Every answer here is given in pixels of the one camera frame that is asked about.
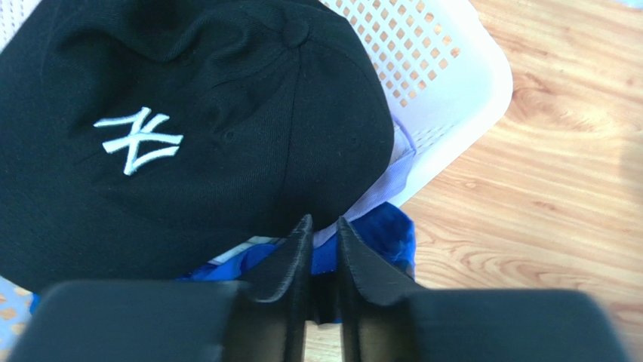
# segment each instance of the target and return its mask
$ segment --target white embroidery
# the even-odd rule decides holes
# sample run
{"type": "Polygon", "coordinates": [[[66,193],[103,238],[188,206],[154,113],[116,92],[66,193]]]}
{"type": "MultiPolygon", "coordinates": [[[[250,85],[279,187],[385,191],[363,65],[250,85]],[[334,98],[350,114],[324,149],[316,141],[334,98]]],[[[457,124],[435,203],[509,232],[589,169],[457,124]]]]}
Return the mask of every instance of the white embroidery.
{"type": "Polygon", "coordinates": [[[151,112],[151,109],[143,107],[140,112],[135,115],[129,115],[127,117],[120,118],[104,118],[94,124],[94,127],[110,127],[120,126],[123,124],[132,124],[130,134],[128,134],[126,137],[103,143],[103,148],[109,154],[124,149],[125,147],[129,147],[128,159],[125,162],[125,169],[123,170],[123,173],[128,176],[136,172],[139,167],[148,162],[162,157],[171,157],[176,155],[177,151],[179,150],[179,145],[183,140],[183,136],[181,135],[176,136],[172,134],[153,133],[154,128],[170,119],[170,117],[168,117],[167,115],[157,114],[154,116],[154,118],[152,118],[152,120],[147,122],[145,127],[143,127],[143,122],[151,112]],[[139,145],[141,142],[145,141],[156,141],[176,146],[159,149],[157,151],[147,153],[139,158],[139,145]]]}

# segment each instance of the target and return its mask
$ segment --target wooden floor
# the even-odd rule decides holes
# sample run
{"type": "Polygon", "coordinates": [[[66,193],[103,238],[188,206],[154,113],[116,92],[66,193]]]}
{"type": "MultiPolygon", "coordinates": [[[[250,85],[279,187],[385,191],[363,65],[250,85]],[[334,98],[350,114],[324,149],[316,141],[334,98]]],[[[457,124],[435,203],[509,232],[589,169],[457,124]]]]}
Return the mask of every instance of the wooden floor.
{"type": "MultiPolygon", "coordinates": [[[[403,206],[431,288],[571,288],[643,361],[643,11],[472,0],[512,66],[506,116],[403,206]]],[[[337,327],[307,361],[336,361],[337,327]]]]}

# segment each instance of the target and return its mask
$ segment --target white plastic basket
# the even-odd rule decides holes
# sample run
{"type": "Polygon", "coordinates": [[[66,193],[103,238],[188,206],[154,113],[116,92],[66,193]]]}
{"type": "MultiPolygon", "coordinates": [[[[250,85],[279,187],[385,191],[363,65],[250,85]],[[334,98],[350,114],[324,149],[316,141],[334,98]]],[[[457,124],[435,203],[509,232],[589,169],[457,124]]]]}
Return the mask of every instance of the white plastic basket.
{"type": "MultiPolygon", "coordinates": [[[[401,205],[503,116],[513,87],[509,63],[467,0],[322,2],[355,28],[392,112],[416,143],[407,187],[391,200],[401,205]]],[[[0,0],[0,51],[38,3],[0,0]]],[[[29,316],[30,297],[15,288],[0,278],[0,360],[29,316]]]]}

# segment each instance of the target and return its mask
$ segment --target cap button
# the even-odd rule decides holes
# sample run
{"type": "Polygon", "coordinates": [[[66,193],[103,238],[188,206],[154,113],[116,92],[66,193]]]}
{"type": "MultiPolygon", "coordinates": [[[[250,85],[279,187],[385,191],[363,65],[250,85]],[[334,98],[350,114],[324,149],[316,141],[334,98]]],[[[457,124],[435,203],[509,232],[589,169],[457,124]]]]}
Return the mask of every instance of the cap button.
{"type": "Polygon", "coordinates": [[[284,44],[289,48],[296,48],[308,39],[308,23],[302,20],[289,20],[282,31],[284,44]]]}

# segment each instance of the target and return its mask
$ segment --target embroidered logo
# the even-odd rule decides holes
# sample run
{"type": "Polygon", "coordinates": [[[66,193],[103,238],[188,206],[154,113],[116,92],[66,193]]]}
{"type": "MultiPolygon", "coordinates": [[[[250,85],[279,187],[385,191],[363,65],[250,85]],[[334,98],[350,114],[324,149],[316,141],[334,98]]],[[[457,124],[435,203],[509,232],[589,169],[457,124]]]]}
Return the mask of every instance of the embroidered logo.
{"type": "Polygon", "coordinates": [[[128,159],[125,162],[125,169],[123,170],[123,173],[128,176],[136,172],[139,167],[148,162],[157,160],[159,158],[171,157],[176,155],[177,151],[179,150],[179,145],[183,140],[182,135],[154,133],[154,128],[170,119],[170,117],[167,115],[159,113],[155,115],[154,118],[152,118],[149,122],[147,122],[145,126],[143,126],[143,122],[151,112],[151,109],[143,107],[140,112],[135,115],[129,115],[127,117],[120,118],[104,118],[94,124],[94,127],[111,127],[120,126],[123,124],[132,125],[130,134],[128,134],[127,136],[103,143],[103,148],[109,154],[112,154],[126,147],[129,148],[128,159]],[[145,141],[167,143],[174,146],[152,151],[146,153],[141,157],[138,157],[138,149],[140,143],[145,141]]]}

